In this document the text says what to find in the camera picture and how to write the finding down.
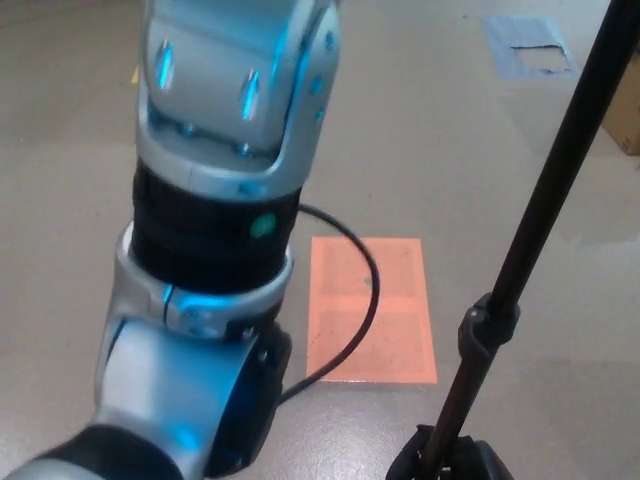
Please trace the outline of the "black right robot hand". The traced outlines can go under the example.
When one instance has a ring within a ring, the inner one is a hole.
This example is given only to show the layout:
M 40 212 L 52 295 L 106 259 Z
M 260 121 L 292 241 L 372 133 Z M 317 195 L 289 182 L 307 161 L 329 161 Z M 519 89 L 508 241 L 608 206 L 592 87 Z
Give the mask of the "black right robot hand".
M 420 450 L 432 436 L 432 425 L 418 424 L 386 474 L 387 480 L 418 479 Z M 439 479 L 513 480 L 514 477 L 494 449 L 484 440 L 459 437 L 445 458 Z

